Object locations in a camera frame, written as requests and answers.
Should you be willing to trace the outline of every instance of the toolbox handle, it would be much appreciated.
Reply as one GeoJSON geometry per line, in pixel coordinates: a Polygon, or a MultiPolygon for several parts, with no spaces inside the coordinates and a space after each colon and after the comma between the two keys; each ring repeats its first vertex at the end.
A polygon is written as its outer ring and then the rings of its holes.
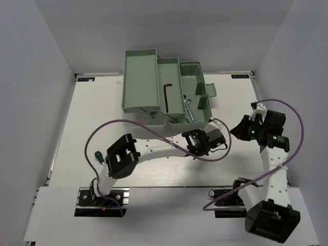
{"type": "Polygon", "coordinates": [[[216,96],[216,89],[215,89],[215,85],[212,84],[205,84],[205,88],[206,88],[206,93],[207,96],[209,97],[215,97],[216,96]]]}

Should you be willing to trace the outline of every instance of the metal tool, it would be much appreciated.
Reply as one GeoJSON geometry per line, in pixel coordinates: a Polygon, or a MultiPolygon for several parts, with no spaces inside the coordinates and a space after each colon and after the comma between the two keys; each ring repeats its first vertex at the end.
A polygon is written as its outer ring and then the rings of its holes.
{"type": "Polygon", "coordinates": [[[195,116],[193,114],[193,111],[190,108],[191,100],[188,99],[186,95],[183,95],[183,101],[184,101],[184,104],[185,104],[185,106],[187,108],[187,111],[188,111],[188,113],[190,115],[190,118],[191,118],[192,122],[196,122],[196,118],[195,118],[195,116]]]}
{"type": "Polygon", "coordinates": [[[166,106],[166,112],[168,113],[169,112],[169,105],[168,105],[168,96],[166,94],[166,87],[167,86],[172,86],[172,84],[165,84],[164,85],[164,98],[165,98],[165,106],[166,106]]]}
{"type": "Polygon", "coordinates": [[[99,161],[100,164],[105,165],[105,160],[102,156],[103,154],[100,151],[96,151],[94,152],[94,156],[96,157],[96,159],[99,161]]]}

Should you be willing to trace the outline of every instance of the wrench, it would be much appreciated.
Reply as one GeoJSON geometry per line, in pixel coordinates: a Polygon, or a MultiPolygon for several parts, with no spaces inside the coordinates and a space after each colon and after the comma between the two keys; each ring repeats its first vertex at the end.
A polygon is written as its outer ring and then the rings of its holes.
{"type": "Polygon", "coordinates": [[[188,100],[187,96],[186,95],[183,95],[183,101],[184,101],[184,104],[185,104],[185,106],[187,108],[187,111],[188,111],[188,113],[190,115],[190,118],[191,118],[192,122],[196,122],[196,118],[195,118],[195,116],[193,114],[193,111],[190,108],[190,105],[189,105],[189,103],[191,103],[191,100],[188,100]]]}

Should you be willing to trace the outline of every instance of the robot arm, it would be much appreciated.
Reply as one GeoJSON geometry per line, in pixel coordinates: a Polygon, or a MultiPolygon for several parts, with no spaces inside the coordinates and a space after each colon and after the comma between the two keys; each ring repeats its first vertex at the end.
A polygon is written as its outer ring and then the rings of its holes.
{"type": "MultiPolygon", "coordinates": [[[[170,137],[170,140],[196,156],[208,155],[211,149],[226,142],[221,133],[222,126],[214,120],[204,130],[184,132],[170,137]]],[[[107,149],[105,165],[99,175],[100,193],[108,195],[116,181],[131,175],[137,164],[171,156],[185,157],[186,153],[161,139],[133,139],[131,134],[125,134],[107,149]]],[[[94,180],[90,187],[95,205],[103,203],[96,185],[97,180],[94,180]]]]}
{"type": "MultiPolygon", "coordinates": [[[[285,115],[266,110],[263,104],[251,104],[253,114],[245,115],[230,132],[240,140],[256,140],[260,145],[263,172],[280,166],[288,157],[289,139],[282,136],[285,115]]],[[[264,180],[263,190],[247,186],[238,191],[247,215],[247,232],[284,243],[300,222],[300,213],[293,210],[287,191],[287,168],[283,167],[264,180]]],[[[239,178],[234,188],[249,180],[239,178]]]]}

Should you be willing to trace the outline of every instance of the white wall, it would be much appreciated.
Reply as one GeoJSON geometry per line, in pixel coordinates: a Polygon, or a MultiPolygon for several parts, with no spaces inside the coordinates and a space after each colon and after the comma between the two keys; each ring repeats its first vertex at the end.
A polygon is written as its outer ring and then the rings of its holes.
{"type": "Polygon", "coordinates": [[[0,4],[0,241],[20,245],[74,75],[33,0],[0,4]]]}
{"type": "MultiPolygon", "coordinates": [[[[301,189],[320,245],[328,245],[327,75],[328,2],[296,0],[256,71],[256,88],[260,98],[283,99],[303,117],[304,144],[289,165],[289,175],[301,189]]],[[[290,111],[285,112],[284,134],[291,139],[293,151],[299,123],[290,111]]]]}
{"type": "Polygon", "coordinates": [[[74,73],[123,72],[157,48],[205,72],[254,70],[293,0],[35,0],[74,73]]]}

